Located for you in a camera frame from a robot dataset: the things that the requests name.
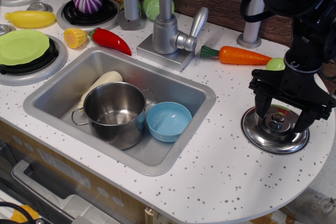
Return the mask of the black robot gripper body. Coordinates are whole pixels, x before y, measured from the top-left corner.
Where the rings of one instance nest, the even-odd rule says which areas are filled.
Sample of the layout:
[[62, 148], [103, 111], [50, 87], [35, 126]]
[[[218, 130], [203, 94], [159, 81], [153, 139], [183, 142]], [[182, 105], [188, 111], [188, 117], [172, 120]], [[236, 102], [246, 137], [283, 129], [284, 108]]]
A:
[[304, 56], [289, 50], [284, 56], [284, 62], [286, 67], [282, 71], [253, 70], [249, 87], [255, 94], [261, 89], [272, 99], [301, 111], [308, 106], [314, 106], [319, 109], [317, 119], [328, 119], [335, 108], [335, 100], [314, 79], [323, 61], [314, 53]]

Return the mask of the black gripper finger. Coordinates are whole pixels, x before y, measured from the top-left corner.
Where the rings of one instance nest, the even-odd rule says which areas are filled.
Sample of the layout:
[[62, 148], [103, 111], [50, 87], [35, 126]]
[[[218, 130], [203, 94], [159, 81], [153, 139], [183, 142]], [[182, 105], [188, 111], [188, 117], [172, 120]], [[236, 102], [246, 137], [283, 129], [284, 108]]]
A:
[[305, 131], [317, 119], [318, 114], [319, 109], [314, 106], [308, 106], [302, 109], [293, 131], [296, 133]]
[[265, 94], [263, 90], [258, 89], [255, 94], [255, 108], [257, 115], [264, 118], [268, 112], [272, 102], [272, 97]]

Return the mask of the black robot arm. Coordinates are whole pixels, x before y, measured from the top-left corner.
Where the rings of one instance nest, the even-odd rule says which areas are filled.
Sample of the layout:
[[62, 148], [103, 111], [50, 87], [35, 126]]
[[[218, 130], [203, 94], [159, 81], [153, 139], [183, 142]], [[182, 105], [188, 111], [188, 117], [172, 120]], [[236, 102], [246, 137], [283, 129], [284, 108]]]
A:
[[257, 114], [265, 117], [277, 99], [301, 110], [295, 132], [327, 119], [335, 99], [316, 84], [314, 75], [335, 58], [335, 0], [242, 0], [240, 14], [249, 23], [274, 15], [292, 18], [285, 69], [252, 72], [249, 86], [255, 93]]

